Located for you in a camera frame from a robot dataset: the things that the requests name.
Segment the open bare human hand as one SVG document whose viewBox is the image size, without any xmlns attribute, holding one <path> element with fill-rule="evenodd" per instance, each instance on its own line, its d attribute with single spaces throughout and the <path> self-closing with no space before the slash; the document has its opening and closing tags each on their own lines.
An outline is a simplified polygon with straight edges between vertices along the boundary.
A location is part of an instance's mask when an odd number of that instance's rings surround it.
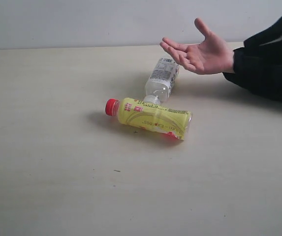
<svg viewBox="0 0 282 236">
<path fill-rule="evenodd" d="M 185 70 L 199 75 L 234 73 L 234 51 L 226 41 L 212 32 L 200 19 L 195 27 L 204 36 L 199 44 L 181 44 L 167 37 L 160 42 L 161 48 Z"/>
</svg>

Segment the black sleeved forearm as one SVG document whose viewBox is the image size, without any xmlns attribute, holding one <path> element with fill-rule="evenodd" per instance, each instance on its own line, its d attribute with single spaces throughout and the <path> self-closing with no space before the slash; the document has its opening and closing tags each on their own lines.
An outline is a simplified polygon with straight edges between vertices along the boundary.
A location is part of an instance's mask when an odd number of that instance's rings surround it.
<svg viewBox="0 0 282 236">
<path fill-rule="evenodd" d="M 233 73 L 226 80 L 249 92 L 282 102 L 282 16 L 234 50 Z"/>
</svg>

